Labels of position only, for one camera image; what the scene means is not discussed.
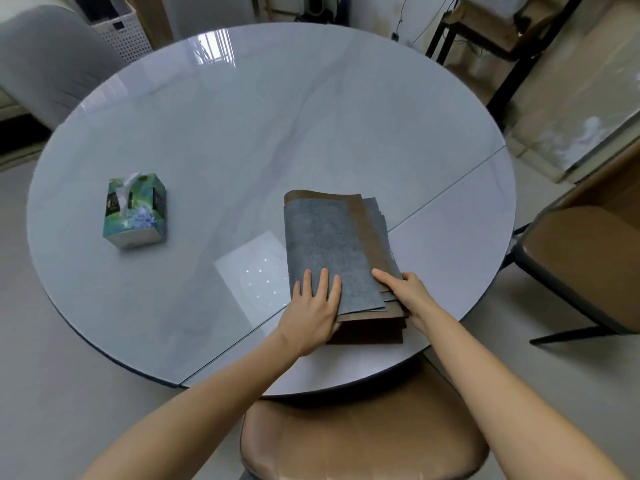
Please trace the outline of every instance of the floor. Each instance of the floor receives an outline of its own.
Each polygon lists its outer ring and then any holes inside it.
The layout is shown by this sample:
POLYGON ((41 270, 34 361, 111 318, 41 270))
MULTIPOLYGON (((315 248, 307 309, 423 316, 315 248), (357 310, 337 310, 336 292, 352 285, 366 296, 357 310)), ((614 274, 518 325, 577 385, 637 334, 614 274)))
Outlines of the floor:
MULTIPOLYGON (((516 226, 564 193, 519 161, 516 226)), ((95 352, 51 306, 31 266, 25 203, 35 162, 0 173, 0 477, 78 477, 119 434, 176 394, 95 352)), ((510 266, 464 324, 512 371, 582 428, 631 478, 640 478, 640 337, 546 349, 540 335, 588 321, 510 266)), ((237 480, 238 427, 196 478, 237 480)), ((504 476, 493 457, 475 479, 504 476)))

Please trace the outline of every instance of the round table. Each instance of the round table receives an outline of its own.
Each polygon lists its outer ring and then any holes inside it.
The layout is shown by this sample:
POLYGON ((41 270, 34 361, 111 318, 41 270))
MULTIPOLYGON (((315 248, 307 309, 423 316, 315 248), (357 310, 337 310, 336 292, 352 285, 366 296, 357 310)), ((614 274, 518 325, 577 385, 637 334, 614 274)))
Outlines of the round table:
MULTIPOLYGON (((515 215, 500 131, 452 74, 366 32, 272 23, 183 40, 96 88, 40 157, 29 249, 82 338, 188 387, 277 325, 292 189, 376 197, 398 265, 457 319, 497 273, 515 215), (137 171, 167 188, 168 238, 121 251, 102 237, 108 180, 137 171)), ((409 326, 402 345, 324 346, 267 395, 364 379, 427 345, 409 326)))

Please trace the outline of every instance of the gray fabric chair cover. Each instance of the gray fabric chair cover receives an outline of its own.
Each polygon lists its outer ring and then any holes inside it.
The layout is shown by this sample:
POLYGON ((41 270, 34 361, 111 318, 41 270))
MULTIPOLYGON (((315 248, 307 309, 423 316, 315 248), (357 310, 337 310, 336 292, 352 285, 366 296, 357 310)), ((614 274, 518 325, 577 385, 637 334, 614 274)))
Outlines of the gray fabric chair cover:
POLYGON ((51 129, 125 65, 62 7, 38 6, 0 23, 0 87, 51 129))

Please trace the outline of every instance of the green floral tissue box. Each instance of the green floral tissue box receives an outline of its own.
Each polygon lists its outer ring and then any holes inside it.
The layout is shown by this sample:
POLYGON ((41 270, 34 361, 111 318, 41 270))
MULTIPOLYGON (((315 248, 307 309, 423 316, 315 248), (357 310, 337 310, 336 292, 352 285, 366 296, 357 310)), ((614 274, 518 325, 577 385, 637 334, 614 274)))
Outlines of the green floral tissue box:
POLYGON ((155 173, 109 181, 102 236, 118 248, 164 241, 166 190, 155 173))

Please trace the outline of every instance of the person's right arm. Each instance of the person's right arm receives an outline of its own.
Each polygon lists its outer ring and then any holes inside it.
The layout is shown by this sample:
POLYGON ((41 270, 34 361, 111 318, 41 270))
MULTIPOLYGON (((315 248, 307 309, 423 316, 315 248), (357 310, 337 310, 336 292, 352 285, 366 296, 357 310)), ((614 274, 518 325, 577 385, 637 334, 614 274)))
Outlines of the person's right arm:
POLYGON ((413 273, 373 275, 412 312, 511 480, 624 479, 567 421, 438 306, 413 273))

